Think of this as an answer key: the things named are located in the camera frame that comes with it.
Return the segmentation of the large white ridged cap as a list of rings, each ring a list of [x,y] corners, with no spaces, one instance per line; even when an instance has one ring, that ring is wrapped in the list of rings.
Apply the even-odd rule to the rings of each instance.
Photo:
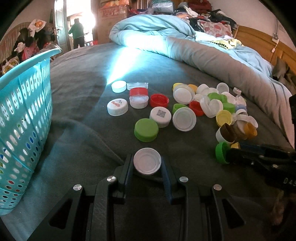
[[[190,108],[179,108],[172,117],[174,127],[182,132],[191,131],[196,125],[196,115]]]

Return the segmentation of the white cap with QR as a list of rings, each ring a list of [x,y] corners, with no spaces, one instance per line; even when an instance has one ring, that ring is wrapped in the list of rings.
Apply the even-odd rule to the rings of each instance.
[[[171,121],[171,112],[162,106],[157,106],[151,110],[149,118],[155,121],[159,128],[165,128]]]

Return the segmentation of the white red logo cap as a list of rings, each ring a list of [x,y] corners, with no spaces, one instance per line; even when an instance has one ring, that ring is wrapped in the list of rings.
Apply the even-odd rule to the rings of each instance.
[[[107,112],[111,116],[120,116],[128,111],[128,102],[123,98],[116,98],[108,102]]]

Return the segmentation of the wooden headboard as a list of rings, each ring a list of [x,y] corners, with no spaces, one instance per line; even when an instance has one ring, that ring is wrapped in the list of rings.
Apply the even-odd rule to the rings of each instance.
[[[238,26],[233,35],[243,45],[257,51],[262,58],[273,66],[276,65],[278,59],[281,59],[295,74],[295,51],[286,44],[281,41],[276,44],[270,35],[245,26]]]

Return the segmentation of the red open cap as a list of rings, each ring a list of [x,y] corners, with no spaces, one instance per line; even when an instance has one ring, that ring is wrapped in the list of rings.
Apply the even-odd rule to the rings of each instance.
[[[158,106],[166,108],[169,104],[169,98],[163,94],[155,93],[151,95],[149,104],[153,108]]]

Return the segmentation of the light blue perforated basket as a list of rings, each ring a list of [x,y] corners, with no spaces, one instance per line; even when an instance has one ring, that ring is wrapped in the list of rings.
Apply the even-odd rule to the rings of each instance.
[[[52,121],[51,57],[39,53],[1,77],[1,215],[20,202],[34,173]]]

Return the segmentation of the light blue grey duvet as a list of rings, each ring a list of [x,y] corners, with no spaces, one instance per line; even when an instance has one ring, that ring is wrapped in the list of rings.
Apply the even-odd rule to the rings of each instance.
[[[272,65],[249,47],[226,50],[205,40],[184,20],[170,15],[137,15],[115,24],[109,39],[118,45],[157,53],[185,62],[237,87],[280,128],[291,145],[295,128],[291,92],[272,77]]]

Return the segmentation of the cluttered side table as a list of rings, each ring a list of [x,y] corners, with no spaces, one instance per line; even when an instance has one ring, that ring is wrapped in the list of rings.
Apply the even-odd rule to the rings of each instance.
[[[13,27],[1,40],[1,75],[37,54],[61,48],[55,43],[53,25],[34,19]]]

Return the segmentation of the person in green shirt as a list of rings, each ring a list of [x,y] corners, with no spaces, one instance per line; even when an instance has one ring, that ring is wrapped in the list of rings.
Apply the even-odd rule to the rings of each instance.
[[[73,49],[85,46],[83,25],[80,23],[79,18],[74,19],[74,25],[69,30],[69,35],[73,37]]]

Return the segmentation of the cardboard boxes stack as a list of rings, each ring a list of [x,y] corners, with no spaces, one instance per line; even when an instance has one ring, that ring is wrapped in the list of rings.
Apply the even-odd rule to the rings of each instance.
[[[98,44],[110,42],[109,34],[112,27],[126,19],[130,11],[130,1],[101,1],[97,12]]]

